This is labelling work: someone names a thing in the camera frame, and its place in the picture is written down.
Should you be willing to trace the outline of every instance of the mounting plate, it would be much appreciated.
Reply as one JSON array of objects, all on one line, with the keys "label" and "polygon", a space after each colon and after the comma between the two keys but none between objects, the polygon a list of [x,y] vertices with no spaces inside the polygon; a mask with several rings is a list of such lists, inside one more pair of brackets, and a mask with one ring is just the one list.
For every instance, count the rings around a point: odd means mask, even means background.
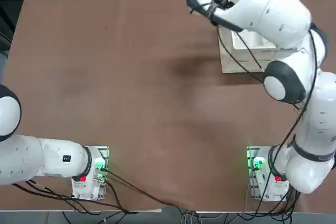
[{"label": "mounting plate", "polygon": [[[265,161],[262,169],[258,171],[254,171],[252,167],[254,159],[260,155],[259,150],[267,151],[267,147],[270,146],[248,146],[246,147],[246,154],[247,154],[247,162],[248,162],[248,173],[249,173],[249,180],[250,180],[250,189],[251,189],[251,197],[252,199],[259,199],[261,200],[261,196],[264,192],[264,187],[266,185],[266,180],[270,173],[268,162]],[[287,193],[289,188],[289,182],[276,182],[275,177],[271,174],[269,183],[267,185],[267,191],[264,195],[263,201],[286,201],[286,198],[282,199],[284,195]]]},{"label": "mounting plate", "polygon": [[107,172],[96,169],[97,165],[102,165],[107,169],[109,163],[108,146],[87,146],[92,155],[92,165],[85,181],[72,181],[72,198],[100,200],[105,199]]}]

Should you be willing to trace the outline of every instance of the white robotic arm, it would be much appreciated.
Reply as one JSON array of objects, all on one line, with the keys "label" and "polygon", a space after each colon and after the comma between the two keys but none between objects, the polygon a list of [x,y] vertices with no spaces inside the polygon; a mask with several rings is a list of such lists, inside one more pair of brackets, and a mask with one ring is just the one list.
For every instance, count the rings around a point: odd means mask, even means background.
[{"label": "white robotic arm", "polygon": [[103,198],[102,172],[106,161],[96,147],[47,138],[13,135],[21,120],[18,97],[0,85],[0,185],[34,176],[72,177],[74,197]]},{"label": "white robotic arm", "polygon": [[298,0],[239,0],[234,6],[227,6],[227,1],[187,0],[187,5],[215,25],[236,32],[253,30],[281,49],[263,77],[272,98],[290,104],[305,102],[318,69],[296,138],[283,146],[274,164],[268,160],[279,147],[262,147],[257,156],[266,161],[256,172],[261,192],[271,172],[262,200],[279,200],[288,190],[288,182],[302,193],[311,193],[333,167],[336,149],[336,75],[319,69],[327,54],[327,37],[311,24],[310,12]]}]

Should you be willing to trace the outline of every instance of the black joint ring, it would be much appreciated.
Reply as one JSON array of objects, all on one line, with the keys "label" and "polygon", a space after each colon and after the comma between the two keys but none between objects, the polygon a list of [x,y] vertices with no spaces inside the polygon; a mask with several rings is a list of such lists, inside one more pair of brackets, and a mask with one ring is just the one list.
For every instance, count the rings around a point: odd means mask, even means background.
[{"label": "black joint ring", "polygon": [[332,159],[335,155],[335,150],[332,153],[329,153],[327,155],[316,155],[316,154],[312,154],[309,152],[306,152],[304,149],[302,149],[298,143],[296,142],[296,140],[294,139],[293,141],[293,147],[295,149],[295,151],[302,157],[311,160],[311,161],[315,161],[315,162],[326,162],[329,161],[330,159]]},{"label": "black joint ring", "polygon": [[209,20],[212,20],[212,17],[214,16],[216,8],[217,8],[217,5],[210,5],[208,10],[206,11],[208,13],[208,19]]}]

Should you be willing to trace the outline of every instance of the brown table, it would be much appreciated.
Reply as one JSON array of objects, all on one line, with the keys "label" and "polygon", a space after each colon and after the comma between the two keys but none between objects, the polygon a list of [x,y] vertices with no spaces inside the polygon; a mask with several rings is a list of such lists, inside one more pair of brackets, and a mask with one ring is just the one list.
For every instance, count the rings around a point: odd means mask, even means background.
[{"label": "brown table", "polygon": [[[302,1],[335,41],[335,0]],[[336,71],[335,53],[324,70]],[[202,211],[242,211],[246,146],[280,143],[296,118],[246,74],[221,73],[215,27],[185,0],[25,0],[5,84],[23,106],[18,133],[109,145],[110,169]],[[64,179],[39,181],[70,190]],[[297,210],[335,213],[335,182],[332,172]],[[128,209],[162,207],[115,184]],[[68,209],[13,186],[0,192],[0,209]]]}]

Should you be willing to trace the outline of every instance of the white container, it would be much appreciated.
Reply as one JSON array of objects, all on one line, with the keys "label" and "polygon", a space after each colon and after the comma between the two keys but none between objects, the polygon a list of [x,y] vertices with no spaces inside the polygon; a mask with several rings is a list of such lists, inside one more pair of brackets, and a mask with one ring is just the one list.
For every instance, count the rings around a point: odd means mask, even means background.
[{"label": "white container", "polygon": [[[233,3],[237,3],[239,0],[230,0]],[[237,34],[233,31],[226,29],[225,27],[219,27],[219,34],[222,41],[228,51],[250,72],[261,72],[261,69],[255,63],[253,57],[239,39]],[[263,36],[254,31],[244,30],[239,35],[243,38],[259,64],[265,69],[276,54],[279,51],[273,43],[266,40]],[[225,51],[223,46],[219,42],[220,60],[222,64],[223,73],[237,73],[245,72]]]}]

